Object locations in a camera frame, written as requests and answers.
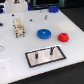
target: red object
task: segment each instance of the red object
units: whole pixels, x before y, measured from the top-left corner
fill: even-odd
[[[58,35],[58,40],[61,42],[67,42],[69,40],[69,36],[67,33],[61,33]]]

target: small object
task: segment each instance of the small object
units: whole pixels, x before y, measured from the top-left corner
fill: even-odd
[[[2,46],[0,46],[0,51],[2,51],[3,50],[3,47]]]
[[[42,10],[40,10],[40,13],[42,13]]]
[[[38,59],[38,53],[37,52],[35,53],[35,59]]]
[[[32,19],[30,19],[30,21],[33,21]]]
[[[53,49],[54,47],[51,47],[50,55],[53,55]]]
[[[24,32],[24,25],[22,19],[21,18],[13,19],[13,23],[14,23],[16,38],[18,38],[18,36],[24,37],[25,32]]]
[[[0,26],[3,26],[3,23],[0,23]]]
[[[61,33],[58,35],[58,40],[61,42],[67,42],[69,40],[69,36],[67,33]]]
[[[4,12],[4,11],[3,11],[3,8],[1,8],[1,9],[0,9],[0,13],[3,13],[3,12]]]
[[[47,15],[45,16],[45,20],[47,20]]]
[[[14,14],[12,14],[12,16],[15,16]]]
[[[16,3],[20,3],[19,0],[15,0],[15,4],[16,4]]]
[[[47,29],[40,29],[37,31],[37,36],[41,39],[49,39],[51,37],[51,32]]]
[[[59,11],[59,7],[58,6],[50,6],[49,7],[49,12],[50,13],[56,13]]]

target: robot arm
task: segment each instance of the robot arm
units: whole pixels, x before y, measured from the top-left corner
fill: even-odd
[[[26,12],[28,9],[26,1],[25,0],[6,0],[5,1],[6,12],[7,13]]]

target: metal plate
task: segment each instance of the metal plate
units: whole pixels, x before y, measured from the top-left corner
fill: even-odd
[[[30,67],[43,65],[46,63],[50,63],[53,61],[58,61],[66,58],[63,52],[61,51],[61,49],[57,46],[28,52],[26,53],[26,57]]]

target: blue cap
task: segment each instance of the blue cap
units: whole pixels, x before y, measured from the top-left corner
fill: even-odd
[[[47,29],[40,29],[37,31],[37,36],[41,39],[49,39],[51,37],[51,32]]]

